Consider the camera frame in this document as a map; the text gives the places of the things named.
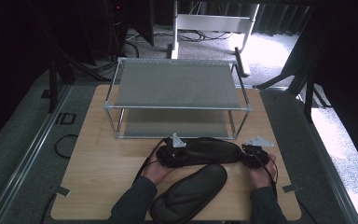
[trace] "glass shelf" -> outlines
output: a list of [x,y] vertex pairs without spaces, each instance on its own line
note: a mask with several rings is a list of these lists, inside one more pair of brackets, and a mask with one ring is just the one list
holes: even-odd
[[[116,137],[235,139],[252,110],[243,83],[235,87],[236,63],[119,58],[104,104]],[[237,131],[234,111],[243,113]]]

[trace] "dark sleeve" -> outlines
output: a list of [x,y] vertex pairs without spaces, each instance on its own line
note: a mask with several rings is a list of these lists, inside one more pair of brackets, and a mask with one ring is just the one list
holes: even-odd
[[251,192],[252,224],[287,223],[280,206],[277,203],[272,188],[265,187]]
[[139,176],[130,189],[113,206],[107,223],[144,223],[147,209],[157,194],[156,186],[147,177]]

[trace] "dark background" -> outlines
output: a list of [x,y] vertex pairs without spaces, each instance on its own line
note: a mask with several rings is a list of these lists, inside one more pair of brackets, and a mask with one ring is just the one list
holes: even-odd
[[[171,3],[157,1],[155,5],[156,23],[170,24]],[[0,129],[35,79],[48,69],[47,49],[34,26],[26,1],[0,0]],[[315,81],[324,87],[358,149],[358,1],[337,27],[315,64]],[[302,51],[301,44],[295,48]]]

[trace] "black strap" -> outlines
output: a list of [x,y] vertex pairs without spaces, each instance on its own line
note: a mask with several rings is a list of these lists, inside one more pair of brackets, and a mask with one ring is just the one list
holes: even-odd
[[[274,191],[274,195],[275,195],[275,198],[278,200],[278,193],[277,193],[277,182],[274,180],[274,178],[272,177],[271,173],[269,172],[269,170],[267,169],[266,165],[255,155],[255,153],[252,151],[252,153],[254,154],[255,158],[260,162],[260,164],[262,164],[263,166],[263,169],[267,172],[268,176],[269,176],[269,179],[271,180],[271,185],[272,185],[272,190]],[[276,169],[276,176],[277,176],[277,180],[278,180],[278,169]]]
[[210,141],[215,141],[215,142],[224,142],[223,140],[217,139],[217,138],[212,138],[212,137],[199,137],[199,138],[191,139],[191,140],[189,140],[187,143],[188,143],[188,144],[192,144],[192,143],[196,143],[196,142],[203,141],[203,140],[210,140]]
[[144,164],[142,164],[141,168],[139,169],[138,173],[135,176],[135,179],[133,180],[132,184],[135,183],[135,181],[139,178],[139,176],[142,174],[142,172],[144,171],[144,168],[149,164],[149,160],[152,157],[153,153],[156,152],[156,150],[159,148],[159,145],[161,145],[162,142],[167,141],[167,138],[163,138],[161,139],[158,144],[153,148],[152,152],[150,153],[150,155],[148,157],[146,157]]

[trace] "metal frame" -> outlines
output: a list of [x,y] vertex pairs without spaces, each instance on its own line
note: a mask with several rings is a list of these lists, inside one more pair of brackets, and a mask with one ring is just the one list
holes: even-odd
[[25,155],[22,157],[21,162],[17,166],[16,170],[13,172],[12,176],[7,182],[5,189],[0,195],[0,223],[2,222],[5,214],[19,192],[22,182],[25,180],[25,177],[28,175],[31,167],[36,160],[36,157],[43,146],[45,139],[50,132],[50,129],[54,125],[54,121],[58,117],[63,104],[69,93],[71,92],[72,85],[64,85],[62,87],[57,106],[54,110],[47,115],[45,121],[37,132],[33,142],[29,146]]
[[240,52],[242,52],[255,25],[255,16],[257,14],[258,8],[259,4],[253,4],[249,17],[186,15],[178,14],[177,1],[174,1],[173,43],[171,58],[178,58],[178,30],[220,31],[245,34],[240,49]]
[[[116,80],[121,75],[119,73],[119,70],[124,69],[123,64],[127,60],[128,59],[126,59],[126,58],[118,58],[117,70],[115,72],[114,78],[112,79],[112,82],[111,82],[111,85],[110,85],[110,88],[109,88],[109,91],[107,93],[106,100],[105,100],[105,103],[104,103],[104,106],[103,106],[103,108],[104,108],[104,110],[106,112],[106,116],[109,119],[109,123],[111,125],[111,128],[112,128],[112,130],[113,130],[113,132],[115,134],[115,138],[161,138],[161,137],[166,137],[166,136],[125,136],[123,134],[120,134],[121,125],[122,125],[122,122],[123,122],[123,119],[124,119],[125,110],[126,109],[131,109],[131,108],[136,108],[136,109],[144,108],[144,109],[225,110],[225,111],[228,112],[228,120],[229,120],[229,124],[230,124],[230,127],[231,127],[232,134],[231,134],[231,136],[228,135],[228,137],[218,137],[218,136],[216,136],[216,138],[222,138],[222,139],[236,139],[237,136],[238,136],[238,133],[241,131],[241,128],[242,128],[244,122],[246,121],[249,113],[252,111],[252,107],[251,107],[251,104],[249,102],[249,98],[247,96],[246,90],[245,90],[243,82],[241,80],[241,76],[243,76],[243,71],[241,71],[239,69],[237,61],[234,61],[234,60],[231,60],[231,61],[202,60],[202,61],[198,61],[198,62],[226,63],[227,65],[231,64],[231,68],[230,68],[231,73],[233,72],[233,70],[235,68],[236,71],[237,71],[238,79],[240,80],[240,83],[241,83],[240,87],[241,87],[241,91],[242,91],[242,94],[243,94],[243,98],[244,98],[245,103],[246,103],[245,107],[241,107],[241,108],[235,108],[235,107],[227,108],[227,107],[225,107],[225,108],[222,108],[222,107],[195,107],[195,106],[189,106],[189,107],[182,107],[182,106],[138,106],[138,105],[122,106],[122,105],[111,104],[110,101],[111,101],[112,90],[115,87]],[[161,61],[171,61],[170,59],[166,59],[166,60],[160,59],[160,60]],[[112,110],[112,109],[119,109],[120,110],[120,113],[119,113],[120,115],[119,115],[118,121],[114,121],[113,116],[112,116],[112,114],[110,112],[110,110]],[[233,111],[243,111],[243,112],[245,112],[245,115],[244,115],[244,117],[243,117],[243,119],[241,121],[241,124],[238,127],[237,131],[236,131],[235,122],[234,122],[233,117],[232,117],[232,112]]]

